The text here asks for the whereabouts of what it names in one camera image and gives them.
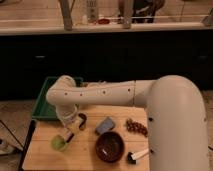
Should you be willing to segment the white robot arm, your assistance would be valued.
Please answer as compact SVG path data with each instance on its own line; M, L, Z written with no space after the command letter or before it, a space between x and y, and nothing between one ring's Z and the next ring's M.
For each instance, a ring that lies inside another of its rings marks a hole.
M49 88L46 99L61 121L76 114L78 104L141 107L148 117L150 171L210 171L204 100L185 77L78 87L65 75Z

